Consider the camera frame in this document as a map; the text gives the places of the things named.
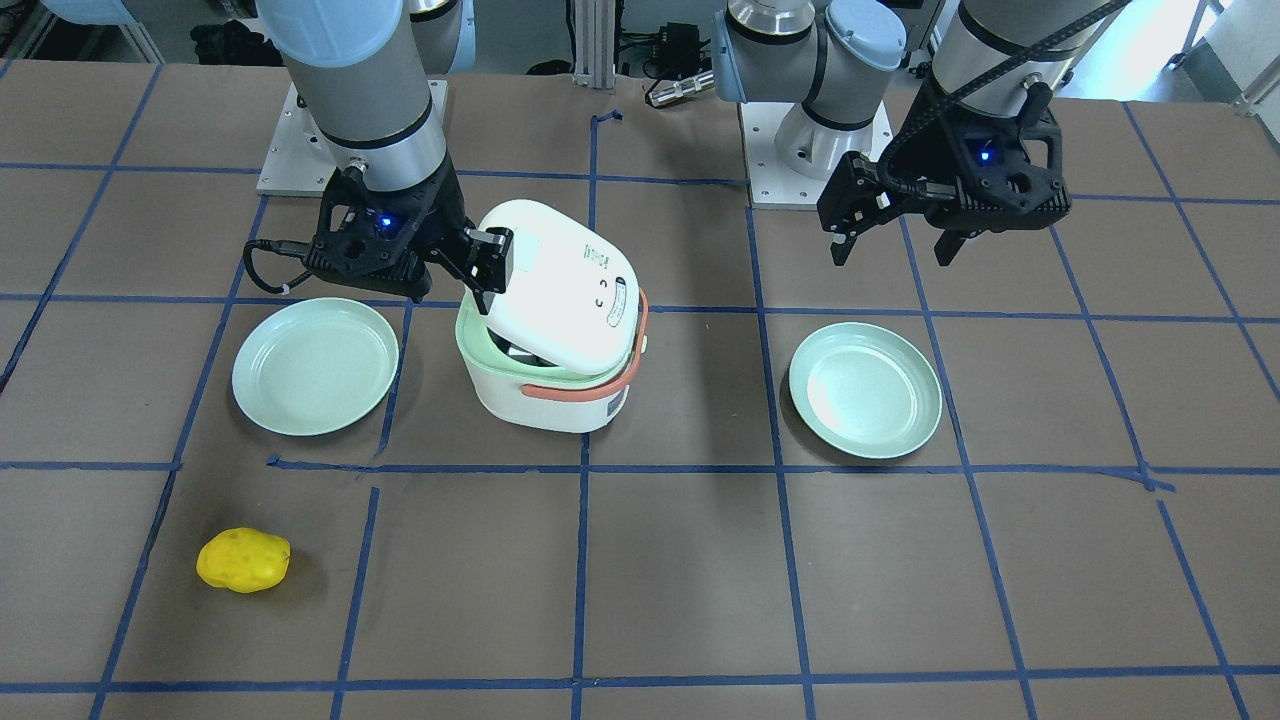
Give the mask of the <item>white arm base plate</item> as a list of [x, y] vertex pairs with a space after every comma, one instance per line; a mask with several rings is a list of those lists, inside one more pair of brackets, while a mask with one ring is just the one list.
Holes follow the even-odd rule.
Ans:
[[356, 163], [375, 192], [393, 192], [425, 181], [443, 163], [447, 150], [443, 120], [449, 96], [445, 79], [430, 81], [431, 111], [425, 123], [394, 143], [356, 147], [325, 136], [311, 111], [288, 88], [282, 114], [259, 174], [261, 195], [319, 197], [335, 170]]

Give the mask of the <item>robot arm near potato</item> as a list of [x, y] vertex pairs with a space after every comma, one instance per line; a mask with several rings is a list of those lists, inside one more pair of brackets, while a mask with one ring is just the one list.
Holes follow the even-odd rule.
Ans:
[[335, 164], [310, 241], [251, 240], [246, 274], [268, 283], [253, 254], [296, 258], [302, 278], [420, 301], [435, 263], [489, 313], [512, 275], [511, 231], [479, 229], [447, 149], [431, 77], [475, 55], [468, 1], [252, 1], [300, 105]]

